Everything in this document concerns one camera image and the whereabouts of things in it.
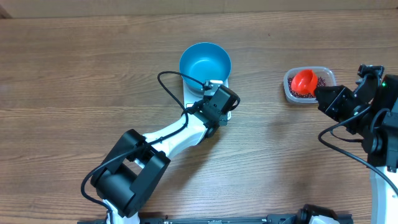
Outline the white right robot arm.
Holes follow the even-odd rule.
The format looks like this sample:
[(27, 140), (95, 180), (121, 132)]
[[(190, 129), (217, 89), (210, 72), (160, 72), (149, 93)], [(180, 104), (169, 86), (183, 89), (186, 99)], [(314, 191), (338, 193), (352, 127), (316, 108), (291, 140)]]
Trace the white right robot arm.
[[(397, 76), (386, 75), (371, 91), (370, 100), (341, 86), (315, 90), (318, 109), (336, 121), (318, 135), (325, 146), (365, 165), (370, 170), (371, 223), (397, 223)], [(323, 139), (326, 133), (344, 126), (358, 140), (367, 159)]]

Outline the white digital kitchen scale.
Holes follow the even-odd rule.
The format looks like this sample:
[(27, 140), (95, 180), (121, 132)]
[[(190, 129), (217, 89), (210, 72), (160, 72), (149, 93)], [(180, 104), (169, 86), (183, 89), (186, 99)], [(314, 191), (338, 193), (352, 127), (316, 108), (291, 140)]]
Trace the white digital kitchen scale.
[(194, 102), (203, 99), (203, 92), (191, 87), (186, 81), (183, 82), (183, 102), (186, 108), (192, 106)]

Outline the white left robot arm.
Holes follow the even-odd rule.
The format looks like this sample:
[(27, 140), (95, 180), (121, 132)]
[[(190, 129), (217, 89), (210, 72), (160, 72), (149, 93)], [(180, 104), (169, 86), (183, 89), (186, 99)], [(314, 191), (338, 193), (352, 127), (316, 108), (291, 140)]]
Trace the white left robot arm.
[(184, 149), (212, 137), (228, 122), (239, 96), (221, 85), (184, 108), (179, 120), (154, 133), (126, 131), (97, 167), (90, 183), (107, 209), (106, 223), (139, 223), (138, 211), (148, 201), (170, 164)]

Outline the red plastic measuring scoop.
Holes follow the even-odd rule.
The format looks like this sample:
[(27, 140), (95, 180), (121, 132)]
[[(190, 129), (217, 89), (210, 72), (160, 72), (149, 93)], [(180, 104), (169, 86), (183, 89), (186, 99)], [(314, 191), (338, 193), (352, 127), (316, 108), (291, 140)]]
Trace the red plastic measuring scoop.
[(291, 88), (294, 92), (300, 95), (311, 94), (314, 95), (314, 91), (318, 85), (318, 77), (313, 70), (302, 70), (294, 76)]

